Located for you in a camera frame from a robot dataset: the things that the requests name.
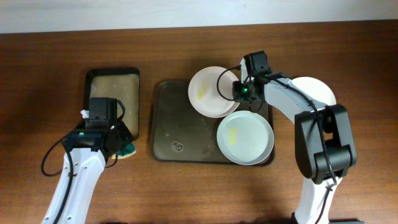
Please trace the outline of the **yellow green sponge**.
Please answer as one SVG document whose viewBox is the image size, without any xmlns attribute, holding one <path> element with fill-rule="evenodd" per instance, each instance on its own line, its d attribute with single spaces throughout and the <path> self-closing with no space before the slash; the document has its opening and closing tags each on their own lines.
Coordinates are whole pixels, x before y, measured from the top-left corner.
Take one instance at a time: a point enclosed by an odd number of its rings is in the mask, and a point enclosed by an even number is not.
<svg viewBox="0 0 398 224">
<path fill-rule="evenodd" d="M 134 155 L 135 153 L 136 147 L 133 142 L 131 142 L 124 149 L 119 150 L 117 155 L 113 155 L 111 158 L 115 159 L 117 157 L 118 159 L 125 159 Z"/>
</svg>

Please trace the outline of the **cream white plate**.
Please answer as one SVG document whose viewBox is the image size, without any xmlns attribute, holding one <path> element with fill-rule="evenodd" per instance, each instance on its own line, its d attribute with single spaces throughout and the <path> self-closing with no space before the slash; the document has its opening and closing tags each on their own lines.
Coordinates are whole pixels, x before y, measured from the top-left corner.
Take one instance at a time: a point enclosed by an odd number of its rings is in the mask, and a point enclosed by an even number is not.
<svg viewBox="0 0 398 224">
<path fill-rule="evenodd" d="M 321 80 L 312 77 L 298 77 L 289 81 L 289 84 L 293 84 L 294 88 L 316 100 L 317 102 L 314 102 L 314 105 L 318 109 L 323 109 L 325 105 L 331 106 L 336 104 L 334 93 Z"/>
</svg>

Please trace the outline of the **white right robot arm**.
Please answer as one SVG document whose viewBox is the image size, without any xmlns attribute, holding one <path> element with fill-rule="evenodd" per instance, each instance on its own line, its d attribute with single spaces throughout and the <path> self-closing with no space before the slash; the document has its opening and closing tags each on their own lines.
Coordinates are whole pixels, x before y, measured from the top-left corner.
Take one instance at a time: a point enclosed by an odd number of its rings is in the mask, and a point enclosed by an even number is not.
<svg viewBox="0 0 398 224">
<path fill-rule="evenodd" d="M 295 160 L 304 180 L 292 218 L 296 223 L 329 223 L 337 186 L 357 160 L 346 108 L 315 100 L 282 73 L 235 81 L 232 94 L 237 102 L 264 101 L 293 122 Z"/>
</svg>

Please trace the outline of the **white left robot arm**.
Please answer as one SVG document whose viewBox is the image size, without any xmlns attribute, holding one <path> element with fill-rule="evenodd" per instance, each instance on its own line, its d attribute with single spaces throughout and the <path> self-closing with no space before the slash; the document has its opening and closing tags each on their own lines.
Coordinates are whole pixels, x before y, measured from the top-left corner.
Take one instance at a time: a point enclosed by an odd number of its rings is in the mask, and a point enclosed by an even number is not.
<svg viewBox="0 0 398 224">
<path fill-rule="evenodd" d="M 65 155 L 60 176 L 42 223 L 84 223 L 96 183 L 107 168 L 134 140 L 121 121 L 108 128 L 88 129 L 82 121 L 78 128 L 58 140 Z"/>
</svg>

